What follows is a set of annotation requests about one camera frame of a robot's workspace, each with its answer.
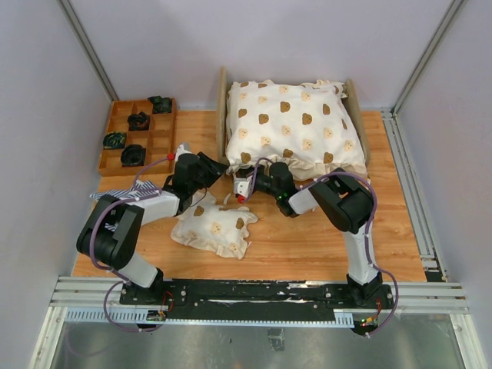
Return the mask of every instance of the wooden tray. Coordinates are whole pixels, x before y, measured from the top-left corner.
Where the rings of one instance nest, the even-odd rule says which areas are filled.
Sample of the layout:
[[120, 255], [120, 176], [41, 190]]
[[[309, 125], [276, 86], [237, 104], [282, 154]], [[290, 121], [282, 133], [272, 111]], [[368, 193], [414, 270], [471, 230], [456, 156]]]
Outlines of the wooden tray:
[[[151, 117], [148, 131], [129, 131], [128, 116], [138, 114], [140, 111]], [[146, 148], [145, 165], [149, 165], [165, 157], [170, 152], [174, 152], [176, 112], [176, 101], [174, 99], [172, 99], [171, 113], [163, 114], [152, 114], [152, 103], [149, 100], [115, 101], [109, 113], [106, 134], [110, 132], [126, 133], [125, 147], [138, 144]], [[99, 173], [103, 177], [136, 175], [142, 169], [142, 166], [123, 167], [120, 160], [123, 150], [102, 150], [99, 158]], [[171, 173], [172, 170], [173, 162], [163, 161], [149, 168], [145, 174]]]

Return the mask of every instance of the wooden floor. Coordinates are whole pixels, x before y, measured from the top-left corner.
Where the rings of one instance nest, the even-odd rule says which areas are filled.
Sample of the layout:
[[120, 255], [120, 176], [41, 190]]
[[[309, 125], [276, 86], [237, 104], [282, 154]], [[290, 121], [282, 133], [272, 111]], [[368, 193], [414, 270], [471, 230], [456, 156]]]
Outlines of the wooden floor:
[[[187, 141], [193, 152], [216, 157], [214, 111], [180, 111], [176, 142]], [[374, 221], [377, 263], [399, 281], [425, 281], [417, 244], [408, 217], [400, 182], [379, 112], [363, 113], [371, 147], [368, 171], [377, 192], [379, 208]], [[166, 175], [142, 176], [162, 185]], [[128, 188], [132, 177], [101, 179], [100, 190]], [[231, 192], [231, 178], [221, 178], [210, 192], [222, 202]], [[273, 198], [256, 193], [248, 206], [259, 218], [250, 224], [252, 241], [242, 260], [225, 259], [171, 240], [175, 218], [162, 219], [141, 229], [137, 250], [164, 271], [167, 278], [227, 278], [271, 280], [343, 281], [347, 255], [343, 238], [318, 208], [291, 219], [284, 217]], [[234, 196], [229, 208], [237, 208]], [[74, 276], [106, 276], [88, 257], [79, 255]]]

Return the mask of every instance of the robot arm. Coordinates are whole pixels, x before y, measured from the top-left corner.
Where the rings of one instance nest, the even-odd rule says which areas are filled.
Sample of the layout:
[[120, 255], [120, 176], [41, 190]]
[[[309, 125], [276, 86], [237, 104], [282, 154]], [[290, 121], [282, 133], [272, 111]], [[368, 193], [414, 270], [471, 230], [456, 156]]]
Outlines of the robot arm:
[[282, 214], [291, 218], [320, 206], [330, 222], [343, 234], [349, 263], [347, 282], [354, 290], [354, 298], [365, 301], [373, 295], [382, 285], [382, 276], [369, 262], [374, 260], [372, 227], [367, 234], [367, 251], [365, 244], [365, 225], [374, 206], [371, 193], [356, 179], [343, 175], [341, 168], [335, 170], [326, 181], [314, 182], [301, 190], [295, 187], [285, 163], [272, 164], [268, 175], [263, 171], [264, 167], [259, 166], [254, 184], [251, 183], [251, 176], [234, 180], [238, 200], [242, 202], [255, 191], [270, 194], [275, 197]]
[[[135, 252], [141, 226], [183, 213], [190, 206], [193, 194], [211, 187], [227, 169], [226, 165], [201, 152], [192, 154], [185, 145], [179, 146], [175, 160], [175, 172], [168, 176], [161, 191], [145, 199], [118, 204], [104, 216], [96, 230], [95, 259], [141, 288], [156, 288], [155, 285], [163, 278], [162, 271]], [[111, 195], [104, 195], [98, 201], [78, 237], [78, 252], [90, 256], [95, 225], [103, 212], [116, 201], [120, 200]], [[116, 230], [110, 231], [103, 224], [116, 226]]]

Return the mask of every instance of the white wall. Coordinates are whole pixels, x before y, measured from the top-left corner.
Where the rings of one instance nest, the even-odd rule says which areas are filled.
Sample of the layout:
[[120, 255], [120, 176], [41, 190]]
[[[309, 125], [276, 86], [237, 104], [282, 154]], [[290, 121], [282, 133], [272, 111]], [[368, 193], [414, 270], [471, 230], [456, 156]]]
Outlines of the white wall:
[[70, 272], [109, 100], [55, 0], [0, 2], [0, 367], [23, 368]]
[[213, 107], [236, 80], [352, 77], [361, 105], [395, 102], [450, 0], [72, 0], [119, 97]]
[[468, 2], [401, 112], [450, 276], [492, 364], [492, 2]]

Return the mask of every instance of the striped cloth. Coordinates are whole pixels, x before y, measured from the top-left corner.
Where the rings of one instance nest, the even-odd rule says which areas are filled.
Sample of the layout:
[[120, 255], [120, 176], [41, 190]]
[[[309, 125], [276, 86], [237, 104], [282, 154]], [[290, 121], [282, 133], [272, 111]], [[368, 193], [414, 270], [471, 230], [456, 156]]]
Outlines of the striped cloth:
[[[90, 194], [90, 198], [99, 200], [105, 194], [110, 194], [111, 196], [115, 196], [120, 200], [124, 198], [140, 198], [154, 192], [157, 186], [153, 184], [152, 181], [137, 181], [137, 183], [135, 184], [135, 188], [135, 190], [110, 190], [104, 192], [95, 192], [94, 194]], [[105, 228], [112, 232], [116, 231], [117, 226], [118, 225], [108, 223], [105, 224]]]

